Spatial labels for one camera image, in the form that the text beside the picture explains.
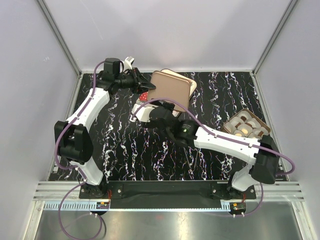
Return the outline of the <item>black metal tongs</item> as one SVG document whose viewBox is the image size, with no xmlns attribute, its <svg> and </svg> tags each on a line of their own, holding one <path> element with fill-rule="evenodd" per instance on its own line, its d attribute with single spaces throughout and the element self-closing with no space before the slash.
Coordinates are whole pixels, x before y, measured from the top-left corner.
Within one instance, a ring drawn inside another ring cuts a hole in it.
<svg viewBox="0 0 320 240">
<path fill-rule="evenodd" d="M 200 149 L 197 148 L 196 149 L 196 154 L 195 154 L 195 157 L 189 153 L 189 150 L 191 150 L 190 148 L 186 148 L 184 147 L 183 148 L 183 152 L 184 152 L 184 155 L 186 157 L 186 162 L 187 162 L 187 165 L 188 165 L 188 173 L 191 175 L 191 176 L 195 176 L 195 170 L 197 168 L 197 163 L 198 163 L 198 158 L 199 158 L 199 153 L 200 153 Z"/>
</svg>

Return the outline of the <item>brown tin box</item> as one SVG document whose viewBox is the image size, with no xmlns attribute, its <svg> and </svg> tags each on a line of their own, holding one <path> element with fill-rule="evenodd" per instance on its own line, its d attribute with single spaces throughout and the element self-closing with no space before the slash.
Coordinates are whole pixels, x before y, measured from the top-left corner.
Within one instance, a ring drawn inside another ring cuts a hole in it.
<svg viewBox="0 0 320 240">
<path fill-rule="evenodd" d="M 261 140 L 271 133 L 271 128 L 253 112 L 244 108 L 227 120 L 222 131 L 238 137 Z"/>
</svg>

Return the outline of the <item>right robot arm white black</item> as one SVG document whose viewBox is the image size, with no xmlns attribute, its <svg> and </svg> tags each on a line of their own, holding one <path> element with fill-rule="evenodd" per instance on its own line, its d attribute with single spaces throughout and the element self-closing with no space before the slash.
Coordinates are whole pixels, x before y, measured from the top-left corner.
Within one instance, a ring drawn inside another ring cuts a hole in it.
<svg viewBox="0 0 320 240">
<path fill-rule="evenodd" d="M 255 184 L 272 185 L 276 181 L 278 149 L 269 135 L 254 139 L 227 134 L 198 120 L 180 120 L 163 106 L 144 107 L 137 118 L 147 128 L 160 130 L 176 145 L 212 150 L 245 162 L 245 167 L 230 175 L 227 185 L 220 192 L 222 199 L 236 199 Z"/>
</svg>

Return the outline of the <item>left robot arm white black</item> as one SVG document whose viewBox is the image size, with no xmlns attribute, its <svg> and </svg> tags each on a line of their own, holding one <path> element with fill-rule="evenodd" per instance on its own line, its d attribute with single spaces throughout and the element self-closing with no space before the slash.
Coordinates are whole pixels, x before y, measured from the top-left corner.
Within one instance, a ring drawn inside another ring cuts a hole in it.
<svg viewBox="0 0 320 240">
<path fill-rule="evenodd" d="M 67 120 L 57 121 L 54 125 L 55 163 L 63 170 L 78 171 L 97 198 L 108 193 L 108 186 L 93 159 L 94 146 L 89 131 L 94 120 L 119 89 L 142 94 L 156 88 L 138 68 L 133 67 L 134 61 L 128 56 L 125 60 L 112 57 L 100 62 L 103 69 L 100 73 L 93 73 L 92 88 L 85 100 Z"/>
</svg>

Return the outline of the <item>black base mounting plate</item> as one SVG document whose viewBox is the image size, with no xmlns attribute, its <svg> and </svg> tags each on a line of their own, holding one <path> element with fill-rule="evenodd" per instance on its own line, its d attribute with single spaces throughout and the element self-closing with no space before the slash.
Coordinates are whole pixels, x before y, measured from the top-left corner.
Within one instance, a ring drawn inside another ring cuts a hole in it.
<svg viewBox="0 0 320 240">
<path fill-rule="evenodd" d="M 254 186 L 245 192 L 228 191 L 228 182 L 219 180 L 175 180 L 175 181 L 107 181 L 102 189 L 88 184 L 82 186 L 80 199 L 124 199 L 151 196 L 195 196 L 218 200 L 255 200 Z"/>
</svg>

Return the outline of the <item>aluminium frame rail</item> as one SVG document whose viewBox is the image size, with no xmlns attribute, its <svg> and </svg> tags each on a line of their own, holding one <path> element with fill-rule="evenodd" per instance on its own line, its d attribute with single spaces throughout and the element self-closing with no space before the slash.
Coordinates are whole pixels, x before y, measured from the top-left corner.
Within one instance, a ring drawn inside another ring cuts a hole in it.
<svg viewBox="0 0 320 240">
<path fill-rule="evenodd" d="M 297 181 L 276 181 L 263 184 L 263 202 L 304 202 L 300 184 Z"/>
</svg>

